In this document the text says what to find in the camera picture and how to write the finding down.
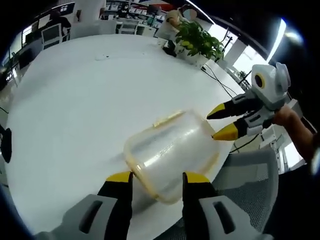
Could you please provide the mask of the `person's right hand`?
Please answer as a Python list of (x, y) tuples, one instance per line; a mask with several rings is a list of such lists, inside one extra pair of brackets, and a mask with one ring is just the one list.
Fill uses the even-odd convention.
[(296, 112), (285, 104), (280, 110), (275, 112), (272, 123), (285, 127), (295, 116)]

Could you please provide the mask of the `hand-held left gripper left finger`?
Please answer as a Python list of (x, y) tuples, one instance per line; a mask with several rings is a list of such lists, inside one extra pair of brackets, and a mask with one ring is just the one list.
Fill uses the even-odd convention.
[(133, 172), (109, 176), (97, 194), (89, 194), (69, 210), (52, 231), (36, 240), (126, 240), (133, 215)]

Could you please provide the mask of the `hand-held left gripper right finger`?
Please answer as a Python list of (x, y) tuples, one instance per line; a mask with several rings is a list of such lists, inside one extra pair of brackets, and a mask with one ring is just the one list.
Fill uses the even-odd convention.
[(188, 240), (272, 240), (257, 231), (249, 215), (224, 195), (217, 195), (207, 177), (183, 173), (182, 218)]

